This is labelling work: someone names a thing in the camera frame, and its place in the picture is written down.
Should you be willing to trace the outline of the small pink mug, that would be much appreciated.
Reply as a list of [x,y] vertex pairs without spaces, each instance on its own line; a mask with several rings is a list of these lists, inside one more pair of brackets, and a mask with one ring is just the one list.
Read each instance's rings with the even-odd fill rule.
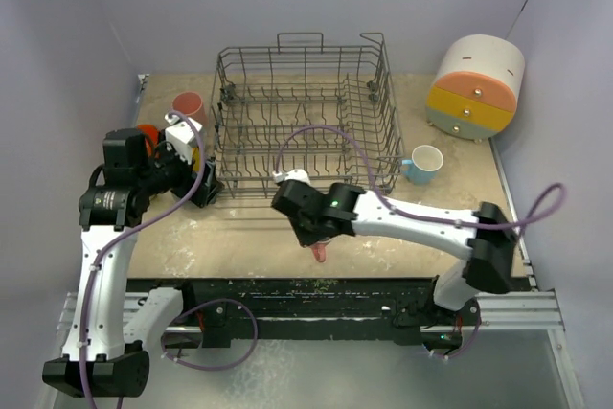
[[310,246],[314,259],[319,263],[324,263],[327,260],[328,242],[317,242]]

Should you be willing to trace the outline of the yellow mug black handle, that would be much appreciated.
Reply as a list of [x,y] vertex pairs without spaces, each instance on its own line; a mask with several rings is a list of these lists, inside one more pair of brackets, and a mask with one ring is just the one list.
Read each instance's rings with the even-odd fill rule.
[[198,172],[200,168],[200,150],[199,148],[193,149],[193,171]]

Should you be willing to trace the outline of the orange mug black handle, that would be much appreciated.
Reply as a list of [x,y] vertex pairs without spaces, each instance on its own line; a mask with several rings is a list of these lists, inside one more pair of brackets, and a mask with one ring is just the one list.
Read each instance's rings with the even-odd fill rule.
[[158,128],[155,125],[149,124],[137,125],[137,128],[145,134],[148,145],[151,148],[155,148],[159,139]]

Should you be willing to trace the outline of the tall pink tumbler cup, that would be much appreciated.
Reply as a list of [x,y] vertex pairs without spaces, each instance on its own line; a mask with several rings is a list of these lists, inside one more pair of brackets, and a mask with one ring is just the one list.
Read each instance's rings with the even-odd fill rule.
[[199,122],[202,126],[206,126],[208,123],[204,102],[198,93],[183,92],[177,95],[173,99],[171,107],[173,110]]

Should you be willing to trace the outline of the light blue mug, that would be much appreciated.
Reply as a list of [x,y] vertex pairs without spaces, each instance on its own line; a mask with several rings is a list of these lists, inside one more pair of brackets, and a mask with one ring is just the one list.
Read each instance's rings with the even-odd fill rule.
[[443,167],[442,152],[430,145],[420,145],[413,149],[408,159],[401,161],[401,173],[414,185],[427,185]]

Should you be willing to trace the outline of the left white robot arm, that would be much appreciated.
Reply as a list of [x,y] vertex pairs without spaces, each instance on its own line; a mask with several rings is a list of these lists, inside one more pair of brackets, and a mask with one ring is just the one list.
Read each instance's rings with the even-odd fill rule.
[[216,194],[214,166],[202,158],[202,126],[179,122],[152,145],[138,128],[110,131],[103,161],[79,199],[81,271],[75,313],[60,356],[44,383],[73,398],[136,398],[148,382],[150,351],[166,326],[190,323],[194,297],[158,287],[125,317],[127,274],[153,197],[172,193],[198,207]]

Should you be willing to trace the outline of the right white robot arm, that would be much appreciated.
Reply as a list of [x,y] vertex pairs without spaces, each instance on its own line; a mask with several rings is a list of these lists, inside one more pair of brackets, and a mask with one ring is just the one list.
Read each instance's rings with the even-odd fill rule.
[[339,236],[384,237],[434,248],[456,258],[434,282],[427,316],[447,324],[479,293],[511,291],[517,234],[502,210],[483,202],[475,210],[450,210],[391,199],[372,190],[334,183],[322,193],[285,179],[271,208],[285,216],[303,247]]

